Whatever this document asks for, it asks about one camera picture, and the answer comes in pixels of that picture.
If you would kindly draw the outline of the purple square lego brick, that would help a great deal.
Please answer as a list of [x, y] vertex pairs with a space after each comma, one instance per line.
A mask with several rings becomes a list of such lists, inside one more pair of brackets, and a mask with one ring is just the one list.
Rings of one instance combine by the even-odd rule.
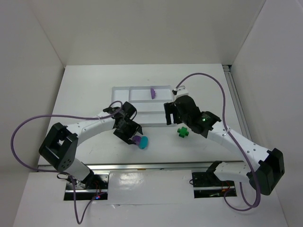
[[133, 136], [132, 140], [133, 142], [138, 146], [141, 143], [141, 136], [135, 135]]

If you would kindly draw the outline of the green cross lego stack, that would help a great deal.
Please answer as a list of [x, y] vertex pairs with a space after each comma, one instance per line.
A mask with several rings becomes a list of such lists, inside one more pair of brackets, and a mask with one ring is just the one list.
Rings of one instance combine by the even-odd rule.
[[179, 137], [185, 138], [189, 135], [189, 131], [186, 127], [181, 127], [177, 129], [177, 133]]

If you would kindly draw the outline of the teal rounded lego brick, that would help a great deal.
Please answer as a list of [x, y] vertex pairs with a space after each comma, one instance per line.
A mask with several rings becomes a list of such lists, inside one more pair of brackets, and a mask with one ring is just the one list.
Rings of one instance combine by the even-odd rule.
[[139, 149], [147, 148], [148, 142], [149, 142], [148, 138], [146, 136], [142, 136], [141, 140], [140, 140], [140, 143], [138, 145]]

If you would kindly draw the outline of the purple rounded lego brick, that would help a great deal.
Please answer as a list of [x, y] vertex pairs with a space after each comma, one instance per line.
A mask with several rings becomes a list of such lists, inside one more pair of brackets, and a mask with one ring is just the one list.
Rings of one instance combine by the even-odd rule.
[[156, 92], [154, 88], [150, 88], [150, 94], [151, 94], [151, 99], [154, 99], [156, 97]]

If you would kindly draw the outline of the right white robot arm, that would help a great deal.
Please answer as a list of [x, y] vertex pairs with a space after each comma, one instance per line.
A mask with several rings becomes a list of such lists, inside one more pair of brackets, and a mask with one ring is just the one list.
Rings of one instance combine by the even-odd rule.
[[216, 142], [244, 161], [242, 165], [214, 162], [210, 170], [219, 180], [249, 183], [254, 189], [259, 188], [261, 194], [270, 195], [284, 175], [284, 156], [280, 150], [269, 150], [250, 141], [225, 126], [215, 114], [200, 111], [190, 96], [165, 103], [164, 110], [168, 125], [183, 123], [192, 132]]

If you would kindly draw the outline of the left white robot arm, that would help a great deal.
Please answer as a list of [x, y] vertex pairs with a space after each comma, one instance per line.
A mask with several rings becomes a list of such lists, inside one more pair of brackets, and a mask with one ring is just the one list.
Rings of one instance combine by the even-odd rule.
[[109, 106], [99, 114], [70, 124], [54, 124], [39, 149], [39, 154], [60, 173], [71, 175], [83, 188], [90, 188], [101, 179], [84, 163], [76, 158], [77, 147], [84, 141], [105, 131], [113, 134], [128, 145], [136, 133], [142, 134], [142, 127], [133, 120], [136, 108], [129, 102], [120, 107]]

